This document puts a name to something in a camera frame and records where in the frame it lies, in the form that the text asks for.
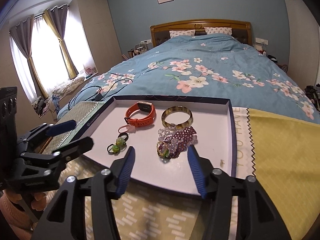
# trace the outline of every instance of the window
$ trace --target window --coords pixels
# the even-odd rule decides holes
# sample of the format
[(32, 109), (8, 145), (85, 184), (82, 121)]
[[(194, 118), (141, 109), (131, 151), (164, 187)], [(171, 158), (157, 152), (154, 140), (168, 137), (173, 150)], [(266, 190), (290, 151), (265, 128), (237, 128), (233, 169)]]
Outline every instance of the window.
[[(84, 67), (92, 65), (92, 56), (81, 22), (70, 16), (66, 20), (65, 42), (70, 57), (79, 72), (85, 76)], [(33, 84), (27, 59), (23, 56), (14, 40), (10, 37), (12, 57), (22, 87), (30, 102), (36, 99), (36, 90)], [(32, 31), (32, 58), (39, 79), (49, 96), (59, 85), (69, 80), (59, 41), (47, 25), (43, 17), (34, 20)]]

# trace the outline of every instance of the watch face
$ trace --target watch face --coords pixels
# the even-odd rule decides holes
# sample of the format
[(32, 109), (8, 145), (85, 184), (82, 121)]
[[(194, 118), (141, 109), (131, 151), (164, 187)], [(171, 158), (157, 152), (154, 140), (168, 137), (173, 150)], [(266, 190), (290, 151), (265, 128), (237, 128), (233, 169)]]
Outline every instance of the watch face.
[(152, 103), (139, 101), (137, 105), (141, 111), (151, 113)]

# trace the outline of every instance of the green bead hair tie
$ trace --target green bead hair tie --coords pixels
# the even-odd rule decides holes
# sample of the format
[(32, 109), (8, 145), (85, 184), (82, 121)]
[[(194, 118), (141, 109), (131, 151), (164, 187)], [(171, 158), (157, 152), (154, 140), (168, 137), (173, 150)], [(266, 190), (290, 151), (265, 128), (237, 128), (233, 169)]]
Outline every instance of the green bead hair tie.
[(126, 132), (122, 132), (118, 135), (118, 138), (116, 139), (116, 144), (110, 144), (107, 147), (107, 151), (109, 154), (118, 154), (121, 150), (125, 149), (127, 147), (126, 141), (128, 140), (129, 135)]

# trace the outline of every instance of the person's arm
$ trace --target person's arm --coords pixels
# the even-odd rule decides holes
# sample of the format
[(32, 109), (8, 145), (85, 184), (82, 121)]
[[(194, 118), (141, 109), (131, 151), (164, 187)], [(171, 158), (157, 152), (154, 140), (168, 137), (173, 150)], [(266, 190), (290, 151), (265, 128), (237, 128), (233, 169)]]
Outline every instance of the person's arm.
[[(45, 194), (36, 193), (34, 197), (35, 200), (31, 203), (32, 208), (39, 211), (43, 210), (46, 206)], [(17, 237), (20, 240), (30, 240), (32, 222), (24, 211), (19, 210), (13, 204), (17, 203), (18, 200), (21, 200), (21, 195), (6, 190), (0, 198), (0, 210)]]

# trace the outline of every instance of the pink sleeve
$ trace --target pink sleeve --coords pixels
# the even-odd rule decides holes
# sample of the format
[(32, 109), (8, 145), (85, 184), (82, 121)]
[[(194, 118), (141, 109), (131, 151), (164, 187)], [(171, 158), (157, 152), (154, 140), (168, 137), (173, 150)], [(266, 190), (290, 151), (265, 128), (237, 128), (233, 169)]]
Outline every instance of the pink sleeve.
[(29, 240), (31, 238), (32, 222), (30, 218), (25, 212), (12, 205), (5, 194), (0, 198), (0, 210), (19, 239)]

